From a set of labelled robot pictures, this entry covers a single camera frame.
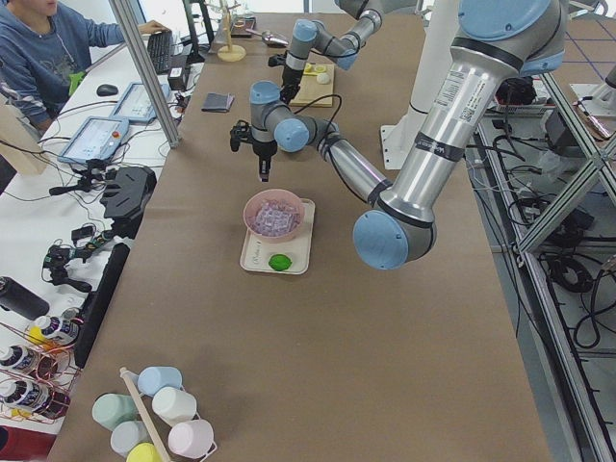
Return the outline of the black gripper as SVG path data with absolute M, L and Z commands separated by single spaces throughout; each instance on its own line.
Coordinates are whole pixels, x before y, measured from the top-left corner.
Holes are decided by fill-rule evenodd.
M 271 158 L 277 153 L 277 142 L 273 135 L 266 129 L 252 127 L 250 129 L 253 152 L 259 158 L 259 180 L 268 182 L 270 178 Z
M 294 69 L 287 65 L 283 68 L 282 87 L 280 91 L 281 99 L 294 99 L 300 90 L 302 79 L 302 69 Z

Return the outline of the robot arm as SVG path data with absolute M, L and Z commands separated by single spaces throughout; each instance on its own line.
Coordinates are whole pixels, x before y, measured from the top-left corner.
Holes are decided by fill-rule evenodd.
M 561 65 L 568 5 L 564 1 L 462 1 L 450 68 L 395 180 L 385 178 L 339 132 L 336 124 L 297 115 L 289 107 L 311 53 L 340 67 L 353 64 L 383 17 L 399 1 L 344 1 L 354 26 L 340 37 L 317 20 L 295 23 L 290 46 L 276 59 L 283 81 L 250 89 L 251 119 L 231 130 L 231 147 L 251 145 L 267 180 L 278 150 L 315 146 L 346 186 L 370 209 L 357 219 L 353 242 L 364 263 L 393 270 L 423 257 L 436 241 L 433 205 L 501 84 Z
M 290 103 L 300 90 L 300 82 L 311 52 L 318 52 L 337 67 L 349 70 L 367 39 L 382 25 L 386 13 L 383 1 L 336 1 L 356 23 L 337 37 L 319 20 L 299 19 L 285 54 L 280 99 Z

